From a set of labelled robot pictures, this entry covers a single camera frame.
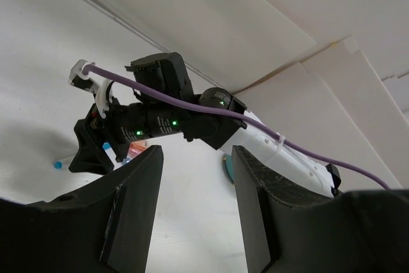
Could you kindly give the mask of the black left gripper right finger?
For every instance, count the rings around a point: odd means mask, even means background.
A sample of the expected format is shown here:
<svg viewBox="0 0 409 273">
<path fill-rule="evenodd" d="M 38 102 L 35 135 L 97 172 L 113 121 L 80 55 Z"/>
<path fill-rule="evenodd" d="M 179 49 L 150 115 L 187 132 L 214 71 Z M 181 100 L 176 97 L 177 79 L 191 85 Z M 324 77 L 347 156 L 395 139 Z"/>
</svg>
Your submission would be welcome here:
<svg viewBox="0 0 409 273">
<path fill-rule="evenodd" d="M 321 196 L 232 153 L 249 272 L 407 272 L 408 191 Z"/>
</svg>

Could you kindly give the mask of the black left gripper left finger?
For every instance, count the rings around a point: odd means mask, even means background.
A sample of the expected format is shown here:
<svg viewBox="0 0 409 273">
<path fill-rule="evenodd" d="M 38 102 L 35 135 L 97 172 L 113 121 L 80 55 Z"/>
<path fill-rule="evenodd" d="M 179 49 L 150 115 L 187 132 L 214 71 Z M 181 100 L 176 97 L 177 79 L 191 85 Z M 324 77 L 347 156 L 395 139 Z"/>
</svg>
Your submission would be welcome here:
<svg viewBox="0 0 409 273">
<path fill-rule="evenodd" d="M 144 272 L 164 154 L 128 164 L 51 202 L 1 201 L 2 272 Z"/>
</svg>

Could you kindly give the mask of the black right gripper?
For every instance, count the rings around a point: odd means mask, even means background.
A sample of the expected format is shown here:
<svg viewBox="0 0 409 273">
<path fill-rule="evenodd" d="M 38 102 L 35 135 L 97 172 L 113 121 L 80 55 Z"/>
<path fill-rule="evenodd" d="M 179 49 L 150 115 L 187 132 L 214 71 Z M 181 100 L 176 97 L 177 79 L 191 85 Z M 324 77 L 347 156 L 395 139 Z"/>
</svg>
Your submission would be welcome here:
<svg viewBox="0 0 409 273">
<path fill-rule="evenodd" d="M 222 88 L 194 93 L 185 62 L 177 52 L 158 53 L 137 59 L 126 67 L 134 81 L 160 94 L 198 107 L 243 114 L 245 105 Z M 74 127 L 79 149 L 68 169 L 72 173 L 109 174 L 114 165 L 104 150 L 109 143 L 119 161 L 123 161 L 134 141 L 182 134 L 191 142 L 204 141 L 218 150 L 235 133 L 246 129 L 244 121 L 229 116 L 191 111 L 163 102 L 142 90 L 134 90 L 136 103 L 122 105 L 112 94 L 113 78 L 105 79 L 95 94 L 92 127 L 86 119 Z"/>
</svg>

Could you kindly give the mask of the blue capped white pen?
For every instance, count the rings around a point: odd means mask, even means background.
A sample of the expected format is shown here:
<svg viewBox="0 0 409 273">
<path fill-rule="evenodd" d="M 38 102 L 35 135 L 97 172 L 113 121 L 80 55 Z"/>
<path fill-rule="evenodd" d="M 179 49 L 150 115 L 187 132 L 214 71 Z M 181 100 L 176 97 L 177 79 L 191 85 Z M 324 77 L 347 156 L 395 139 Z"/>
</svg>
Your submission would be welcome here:
<svg viewBox="0 0 409 273">
<path fill-rule="evenodd" d="M 55 169 L 68 169 L 72 161 L 73 161 L 73 156 L 66 157 L 66 158 L 55 161 L 53 163 L 53 166 Z"/>
</svg>

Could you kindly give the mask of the blue highlighter marker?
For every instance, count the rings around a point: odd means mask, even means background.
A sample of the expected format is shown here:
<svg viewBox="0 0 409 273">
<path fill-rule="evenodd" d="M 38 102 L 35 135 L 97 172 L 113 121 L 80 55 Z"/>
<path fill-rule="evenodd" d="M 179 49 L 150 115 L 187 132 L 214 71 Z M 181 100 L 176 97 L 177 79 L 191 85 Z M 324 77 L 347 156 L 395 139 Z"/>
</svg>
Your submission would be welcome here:
<svg viewBox="0 0 409 273">
<path fill-rule="evenodd" d="M 124 166 L 125 164 L 129 163 L 130 161 L 131 161 L 131 158 L 127 157 L 122 161 L 121 165 Z"/>
</svg>

